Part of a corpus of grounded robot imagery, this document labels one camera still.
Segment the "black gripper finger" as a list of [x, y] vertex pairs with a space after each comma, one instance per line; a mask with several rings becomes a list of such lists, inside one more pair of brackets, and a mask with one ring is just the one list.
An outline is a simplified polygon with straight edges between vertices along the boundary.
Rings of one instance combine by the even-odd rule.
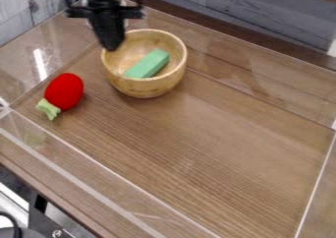
[[121, 11], [99, 10], [89, 14], [89, 23], [103, 47], [116, 50], [125, 40], [125, 17]]

